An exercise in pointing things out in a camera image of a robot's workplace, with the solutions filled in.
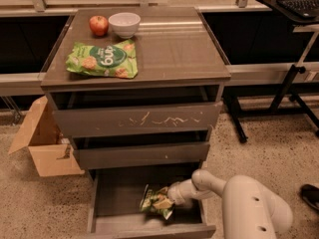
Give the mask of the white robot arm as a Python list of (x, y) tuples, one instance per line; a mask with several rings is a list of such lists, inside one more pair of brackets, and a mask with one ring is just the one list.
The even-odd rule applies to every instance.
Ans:
[(224, 239), (277, 239), (277, 233), (285, 233), (292, 226), (293, 213), (288, 203), (246, 175), (234, 175), (225, 181), (198, 169), (191, 179), (174, 183), (167, 192), (176, 205), (214, 194), (222, 201)]

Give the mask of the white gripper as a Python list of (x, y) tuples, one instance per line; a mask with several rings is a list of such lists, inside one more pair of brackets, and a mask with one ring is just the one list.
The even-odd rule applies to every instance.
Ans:
[(196, 199), (198, 197), (197, 188), (190, 179), (176, 182), (168, 188), (168, 199), (175, 205), (183, 205), (189, 199)]

